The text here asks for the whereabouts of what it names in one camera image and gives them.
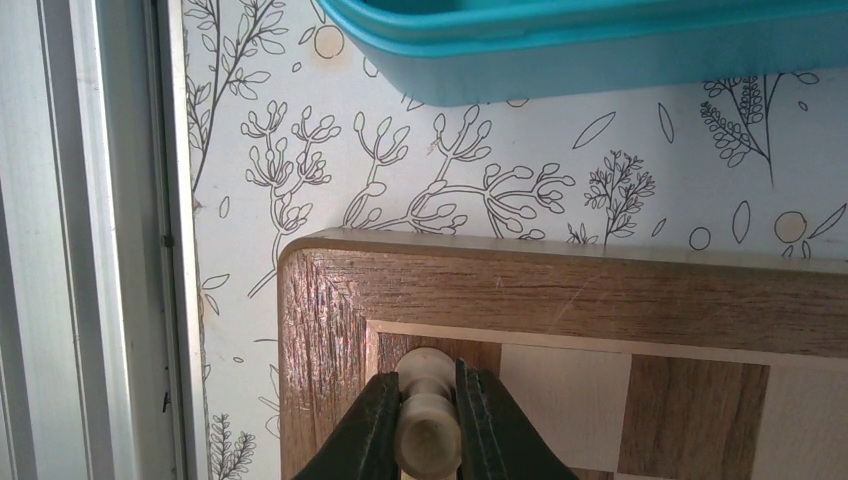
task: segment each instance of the fern drawing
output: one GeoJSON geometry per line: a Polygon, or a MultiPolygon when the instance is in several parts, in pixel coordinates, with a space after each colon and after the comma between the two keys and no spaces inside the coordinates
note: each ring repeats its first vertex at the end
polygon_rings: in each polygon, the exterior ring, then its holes
{"type": "Polygon", "coordinates": [[[242,480],[242,474],[247,473],[248,465],[253,463],[256,437],[240,432],[233,442],[228,419],[227,414],[212,416],[209,442],[212,473],[216,480],[242,480]]]}
{"type": "Polygon", "coordinates": [[[730,97],[735,115],[723,114],[709,101],[701,104],[701,118],[713,134],[719,157],[726,160],[730,168],[739,166],[751,155],[762,158],[768,165],[772,186],[774,169],[769,120],[777,86],[787,75],[804,85],[819,83],[819,77],[811,72],[781,73],[773,78],[762,75],[711,80],[704,82],[704,90],[711,99],[722,95],[730,97]]]}

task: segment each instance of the botanical wallpaper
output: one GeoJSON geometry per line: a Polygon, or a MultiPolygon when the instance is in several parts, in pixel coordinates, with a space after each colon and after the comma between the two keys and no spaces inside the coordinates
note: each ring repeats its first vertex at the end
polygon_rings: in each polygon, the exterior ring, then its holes
{"type": "Polygon", "coordinates": [[[298,236],[848,259],[848,71],[433,108],[310,0],[185,0],[184,14],[217,480],[279,474],[274,280],[298,236]]]}

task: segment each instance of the wood grain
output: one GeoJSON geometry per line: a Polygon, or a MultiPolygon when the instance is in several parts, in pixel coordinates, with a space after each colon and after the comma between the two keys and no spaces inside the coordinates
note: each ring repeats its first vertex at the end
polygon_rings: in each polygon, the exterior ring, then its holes
{"type": "Polygon", "coordinates": [[[848,374],[772,368],[754,480],[848,477],[848,374]]]}
{"type": "Polygon", "coordinates": [[[630,355],[504,345],[501,381],[569,467],[616,471],[630,355]]]}
{"type": "Polygon", "coordinates": [[[618,472],[750,478],[769,368],[634,355],[618,472]]]}
{"type": "Polygon", "coordinates": [[[764,352],[789,364],[792,354],[848,370],[846,273],[749,255],[340,229],[296,240],[277,272],[283,478],[317,452],[364,386],[366,364],[380,362],[366,344],[411,333],[380,333],[378,323],[495,343],[534,335],[585,339],[580,348],[764,352]]]}
{"type": "Polygon", "coordinates": [[[469,366],[478,370],[492,370],[495,374],[500,372],[501,345],[498,343],[390,333],[380,334],[379,371],[393,371],[401,357],[421,347],[441,350],[454,360],[462,357],[469,366]]]}
{"type": "Polygon", "coordinates": [[[625,473],[616,473],[613,480],[671,480],[668,478],[643,477],[641,475],[627,475],[625,473]]]}
{"type": "Polygon", "coordinates": [[[292,248],[369,320],[848,357],[844,275],[322,238],[292,248]]]}
{"type": "Polygon", "coordinates": [[[365,320],[305,252],[280,273],[280,445],[282,478],[290,478],[365,386],[365,320]]]}
{"type": "Polygon", "coordinates": [[[614,480],[614,474],[610,472],[599,472],[597,470],[584,470],[582,468],[572,468],[572,472],[577,475],[580,480],[614,480]]]}

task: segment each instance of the leaf drawing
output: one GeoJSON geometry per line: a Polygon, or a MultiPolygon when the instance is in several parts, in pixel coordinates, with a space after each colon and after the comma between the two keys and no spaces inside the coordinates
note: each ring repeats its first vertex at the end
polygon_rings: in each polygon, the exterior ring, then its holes
{"type": "Polygon", "coordinates": [[[374,66],[374,64],[371,63],[371,61],[364,55],[362,56],[362,71],[365,72],[365,75],[369,78],[377,78],[377,75],[380,73],[380,71],[377,70],[377,67],[374,66]]]}
{"type": "Polygon", "coordinates": [[[591,237],[586,233],[586,225],[582,222],[580,223],[580,228],[573,228],[571,224],[568,224],[568,243],[576,243],[579,245],[594,245],[598,242],[598,236],[592,235],[591,237]]]}
{"type": "Polygon", "coordinates": [[[230,274],[225,273],[223,275],[217,275],[214,277],[209,277],[203,281],[201,284],[201,288],[204,290],[215,290],[216,288],[221,288],[227,283],[227,280],[230,279],[230,274]]]}
{"type": "Polygon", "coordinates": [[[212,473],[216,480],[242,480],[242,474],[248,473],[253,454],[256,450],[256,437],[240,432],[233,442],[230,431],[229,415],[213,415],[209,425],[209,450],[212,473]]]}
{"type": "Polygon", "coordinates": [[[733,212],[733,237],[736,243],[742,244],[745,237],[748,236],[748,230],[751,228],[751,205],[747,200],[743,200],[736,211],[733,212]]]}
{"type": "Polygon", "coordinates": [[[833,212],[833,214],[827,217],[827,220],[822,222],[822,224],[819,225],[807,238],[812,240],[833,228],[837,223],[839,223],[840,220],[842,220],[842,216],[845,215],[846,208],[848,208],[848,203],[842,204],[841,207],[839,207],[835,212],[833,212]]]}
{"type": "Polygon", "coordinates": [[[529,102],[529,101],[530,101],[529,98],[519,98],[519,99],[516,99],[516,100],[508,100],[506,102],[506,104],[509,105],[512,108],[521,108],[524,105],[527,105],[527,102],[529,102]]]}
{"type": "Polygon", "coordinates": [[[192,191],[195,191],[206,167],[218,108],[225,94],[229,92],[245,100],[256,100],[256,86],[271,77],[266,71],[245,70],[244,59],[257,55],[260,50],[269,55],[284,53],[285,49],[277,40],[288,29],[279,25],[284,6],[279,0],[243,1],[244,11],[238,29],[229,35],[222,29],[224,17],[220,2],[186,0],[186,3],[185,16],[198,21],[199,31],[207,32],[200,37],[205,50],[212,56],[208,69],[213,74],[212,81],[203,84],[197,84],[191,75],[186,75],[189,144],[199,155],[192,182],[192,191]]]}
{"type": "Polygon", "coordinates": [[[418,100],[415,100],[412,97],[407,96],[406,94],[404,94],[403,98],[400,100],[400,103],[406,103],[407,112],[417,110],[424,106],[423,103],[419,102],[418,100]]]}
{"type": "Polygon", "coordinates": [[[598,135],[604,133],[604,130],[610,126],[614,119],[615,112],[610,112],[590,123],[589,126],[577,136],[577,140],[575,140],[574,146],[571,147],[571,149],[577,150],[578,148],[585,147],[589,142],[596,139],[598,135]]]}
{"type": "Polygon", "coordinates": [[[378,124],[375,140],[372,142],[364,133],[365,115],[358,113],[354,118],[354,130],[360,137],[362,149],[372,159],[372,167],[365,187],[348,205],[344,225],[374,230],[408,226],[419,233],[453,234],[465,225],[468,215],[458,211],[457,203],[442,200],[442,196],[459,194],[476,197],[482,202],[494,236],[504,238],[509,234],[524,240],[544,238],[544,232],[541,230],[528,230],[527,222],[538,216],[536,207],[554,214],[565,212],[565,207],[560,203],[563,198],[561,189],[575,184],[572,177],[559,174],[558,164],[548,163],[538,172],[534,172],[525,166],[507,170],[497,163],[492,163],[485,167],[480,185],[449,181],[451,165],[456,162],[475,163],[492,152],[492,148],[484,144],[484,140],[492,131],[492,122],[480,121],[479,117],[480,107],[469,107],[462,117],[462,126],[454,137],[446,134],[448,125],[445,115],[436,116],[433,121],[436,139],[430,148],[442,156],[441,167],[427,187],[413,197],[402,215],[385,219],[381,207],[366,207],[366,203],[370,198],[381,196],[390,187],[380,181],[377,174],[406,156],[406,146],[401,143],[406,139],[408,127],[396,130],[392,134],[392,143],[386,142],[385,146],[381,147],[381,142],[388,138],[391,129],[391,117],[378,124]]]}
{"type": "Polygon", "coordinates": [[[607,224],[604,245],[610,237],[627,238],[635,233],[633,216],[642,211],[644,200],[654,195],[656,184],[648,171],[641,172],[644,160],[625,152],[610,151],[603,168],[589,174],[589,191],[584,205],[604,210],[607,224]]]}
{"type": "Polygon", "coordinates": [[[277,231],[271,246],[271,268],[248,292],[249,298],[253,298],[276,276],[277,259],[285,237],[298,232],[309,220],[314,205],[300,204],[295,200],[295,195],[303,188],[319,187],[332,180],[333,177],[324,171],[327,159],[318,147],[338,137],[342,131],[335,124],[336,118],[333,115],[312,120],[312,106],[307,106],[301,112],[300,120],[291,125],[291,133],[300,144],[292,160],[287,152],[288,137],[277,135],[288,105],[271,101],[265,110],[267,119],[260,120],[256,112],[251,111],[247,122],[241,124],[242,135],[257,140],[261,145],[250,147],[248,157],[252,167],[245,170],[244,178],[267,189],[269,216],[277,231]]]}
{"type": "Polygon", "coordinates": [[[651,238],[656,237],[657,235],[660,234],[660,232],[662,232],[662,229],[663,229],[663,227],[665,227],[665,222],[667,220],[668,220],[667,218],[663,218],[662,220],[657,222],[657,225],[654,227],[654,231],[651,232],[651,238]]]}
{"type": "Polygon", "coordinates": [[[265,429],[271,435],[280,438],[280,370],[274,365],[271,367],[271,386],[274,387],[274,399],[259,397],[259,401],[273,410],[274,414],[265,422],[265,429]]]}
{"type": "Polygon", "coordinates": [[[206,308],[205,308],[206,305],[208,305],[209,308],[211,308],[212,311],[215,312],[215,315],[221,314],[221,309],[220,309],[220,307],[218,307],[218,301],[215,300],[215,297],[211,293],[208,293],[208,292],[211,292],[212,290],[217,290],[217,289],[223,287],[224,284],[227,283],[227,281],[229,279],[230,279],[230,274],[225,273],[223,275],[217,275],[217,276],[214,276],[214,277],[209,277],[206,280],[204,280],[203,283],[200,284],[200,294],[202,295],[201,296],[202,301],[200,302],[200,314],[201,314],[201,316],[203,315],[203,313],[206,310],[206,308]]]}
{"type": "Polygon", "coordinates": [[[671,116],[669,116],[665,105],[662,103],[658,103],[657,105],[660,116],[660,128],[662,128],[663,135],[665,135],[665,139],[668,140],[668,143],[674,143],[674,124],[671,123],[671,116]]]}
{"type": "Polygon", "coordinates": [[[227,218],[227,215],[230,214],[230,196],[227,195],[221,200],[221,204],[218,205],[218,216],[221,218],[227,218]]]}
{"type": "MultiPolygon", "coordinates": [[[[766,161],[769,179],[774,186],[774,169],[771,150],[772,102],[780,80],[787,74],[752,77],[725,78],[704,82],[704,90],[709,98],[720,95],[730,97],[735,112],[733,119],[722,113],[711,102],[701,104],[701,118],[713,136],[719,157],[727,162],[729,168],[739,166],[750,155],[766,161]]],[[[804,85],[815,85],[819,77],[812,72],[792,73],[804,85]]],[[[799,102],[801,109],[807,110],[807,104],[799,102]]]]}

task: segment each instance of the turquoise plastic container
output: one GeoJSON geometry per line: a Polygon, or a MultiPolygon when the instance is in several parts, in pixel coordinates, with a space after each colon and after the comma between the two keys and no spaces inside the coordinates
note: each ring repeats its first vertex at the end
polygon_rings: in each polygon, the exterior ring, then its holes
{"type": "Polygon", "coordinates": [[[318,2],[440,106],[848,66],[848,0],[318,2]]]}

